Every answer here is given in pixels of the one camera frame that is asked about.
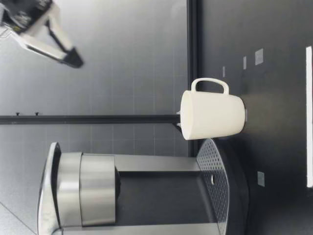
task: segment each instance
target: white light strip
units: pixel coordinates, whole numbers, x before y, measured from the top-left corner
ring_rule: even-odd
[[[312,47],[307,47],[307,187],[313,187]]]

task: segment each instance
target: gray tiled wall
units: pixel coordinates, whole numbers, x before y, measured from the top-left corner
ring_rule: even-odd
[[[179,110],[187,88],[186,0],[56,2],[86,64],[74,70],[0,39],[0,115]],[[52,44],[45,31],[39,38]],[[170,124],[0,126],[0,202],[7,207],[0,205],[0,235],[32,234],[26,226],[36,232],[39,183],[54,141],[64,152],[188,154]]]

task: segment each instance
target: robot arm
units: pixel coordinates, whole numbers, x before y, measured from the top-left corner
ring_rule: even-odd
[[[52,0],[0,0],[0,4],[4,6],[0,26],[9,29],[23,48],[73,68],[83,65],[76,48],[58,24],[59,7]],[[42,26],[48,28],[59,49],[35,38]]]

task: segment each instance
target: small square sticker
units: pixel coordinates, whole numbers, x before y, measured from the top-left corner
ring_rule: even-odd
[[[225,77],[225,76],[226,76],[226,67],[223,66],[223,77]]]
[[[265,187],[265,174],[258,171],[258,185]]]
[[[244,57],[244,70],[246,70],[246,56]]]
[[[255,65],[263,63],[263,48],[255,52]]]

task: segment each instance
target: black horizontal bar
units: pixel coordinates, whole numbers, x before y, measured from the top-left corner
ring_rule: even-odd
[[[180,123],[179,115],[0,116],[0,125]]]

